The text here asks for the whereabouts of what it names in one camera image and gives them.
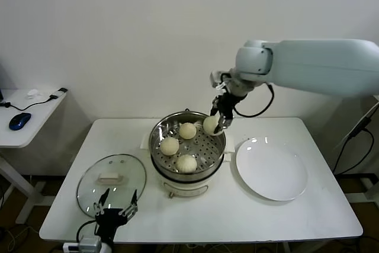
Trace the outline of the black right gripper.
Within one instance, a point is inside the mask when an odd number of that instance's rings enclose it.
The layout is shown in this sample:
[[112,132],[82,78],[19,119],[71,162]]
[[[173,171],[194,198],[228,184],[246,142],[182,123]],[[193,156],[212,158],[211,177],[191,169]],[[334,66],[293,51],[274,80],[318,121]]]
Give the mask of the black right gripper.
[[215,116],[214,135],[219,135],[231,125],[233,121],[233,109],[245,98],[245,96],[238,97],[226,92],[212,101],[210,116]]

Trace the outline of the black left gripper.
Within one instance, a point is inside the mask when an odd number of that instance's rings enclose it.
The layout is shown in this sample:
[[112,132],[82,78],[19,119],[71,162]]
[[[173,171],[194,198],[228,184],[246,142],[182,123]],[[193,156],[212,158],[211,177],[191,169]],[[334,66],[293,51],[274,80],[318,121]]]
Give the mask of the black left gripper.
[[98,225],[96,235],[103,243],[113,243],[117,229],[128,222],[127,217],[133,217],[138,211],[137,189],[135,189],[129,206],[124,209],[104,209],[104,204],[109,195],[109,188],[101,194],[99,200],[93,204],[95,220]]

